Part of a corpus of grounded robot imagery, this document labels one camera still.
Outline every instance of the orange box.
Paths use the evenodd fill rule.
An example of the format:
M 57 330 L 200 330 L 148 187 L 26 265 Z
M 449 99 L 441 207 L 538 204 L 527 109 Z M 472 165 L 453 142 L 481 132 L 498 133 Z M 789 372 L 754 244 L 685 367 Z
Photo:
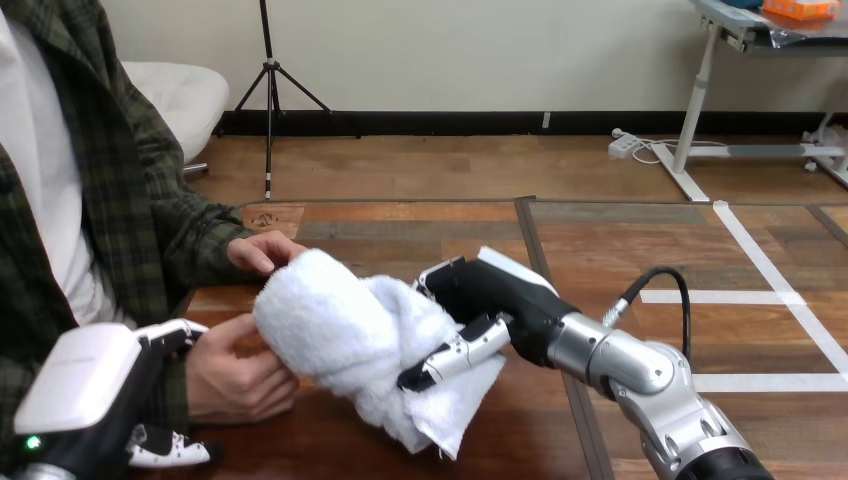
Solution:
M 796 20 L 834 18 L 839 13 L 837 0 L 765 0 L 763 10 Z

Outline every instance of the power strip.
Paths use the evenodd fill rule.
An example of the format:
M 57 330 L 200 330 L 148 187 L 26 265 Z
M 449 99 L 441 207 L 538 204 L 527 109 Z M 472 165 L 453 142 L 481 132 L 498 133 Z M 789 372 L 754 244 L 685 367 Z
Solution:
M 629 133 L 625 133 L 621 137 L 617 138 L 614 142 L 610 143 L 609 149 L 607 150 L 610 155 L 618 158 L 627 158 L 633 155 L 633 152 L 639 148 L 642 144 L 642 141 L 636 138 Z

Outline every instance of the desk leg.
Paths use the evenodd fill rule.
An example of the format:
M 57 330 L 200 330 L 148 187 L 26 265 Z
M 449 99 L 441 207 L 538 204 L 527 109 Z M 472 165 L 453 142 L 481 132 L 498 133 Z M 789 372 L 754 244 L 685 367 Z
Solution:
M 822 122 L 819 124 L 819 128 L 816 129 L 815 135 L 815 143 L 819 145 L 824 145 L 824 129 L 827 128 L 827 124 L 830 123 L 830 120 L 833 118 L 833 112 L 827 112 L 824 114 L 824 118 Z
M 689 157 L 689 148 L 692 146 L 692 137 L 695 136 L 695 127 L 698 125 L 698 117 L 704 106 L 704 97 L 707 95 L 707 86 L 710 83 L 710 72 L 713 69 L 713 56 L 718 44 L 720 28 L 711 23 L 709 26 L 710 36 L 707 40 L 707 49 L 701 60 L 701 70 L 695 76 L 695 88 L 692 89 L 692 98 L 689 99 L 689 108 L 686 110 L 686 120 L 683 121 L 683 132 L 680 133 L 680 142 L 674 154 L 673 173 L 683 173 L 686 168 L 686 159 Z
M 833 178 L 848 188 L 848 170 L 845 169 L 845 156 L 825 157 L 817 155 L 812 158 L 819 164 L 820 167 L 824 168 L 829 174 L 833 175 Z
M 698 203 L 707 203 L 710 201 L 710 197 L 701 191 L 698 184 L 692 180 L 692 177 L 686 171 L 683 173 L 674 173 L 674 170 L 672 170 L 674 155 L 671 154 L 668 147 L 664 144 L 654 143 L 651 144 L 651 150 L 654 151 L 654 155 L 660 159 L 660 164 L 665 167 L 665 170 L 671 175 L 672 180 L 683 190 L 683 193 L 689 200 Z

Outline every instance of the white t-shirt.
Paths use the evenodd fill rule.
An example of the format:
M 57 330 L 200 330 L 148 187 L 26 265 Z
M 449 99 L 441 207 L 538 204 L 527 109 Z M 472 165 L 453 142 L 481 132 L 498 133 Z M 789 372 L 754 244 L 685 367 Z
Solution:
M 56 282 L 80 325 L 115 321 L 82 231 L 82 185 L 56 87 L 30 33 L 0 11 L 0 144 L 18 172 Z

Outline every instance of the white towel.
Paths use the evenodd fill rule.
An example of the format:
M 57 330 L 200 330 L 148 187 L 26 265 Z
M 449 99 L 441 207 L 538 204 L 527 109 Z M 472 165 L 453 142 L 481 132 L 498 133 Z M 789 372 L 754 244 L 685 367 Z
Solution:
M 364 421 L 411 452 L 435 443 L 456 459 L 462 435 L 505 358 L 495 355 L 424 392 L 397 377 L 462 328 L 432 300 L 386 276 L 359 279 L 320 250 L 276 272 L 256 298 L 259 331 L 293 371 L 349 398 Z

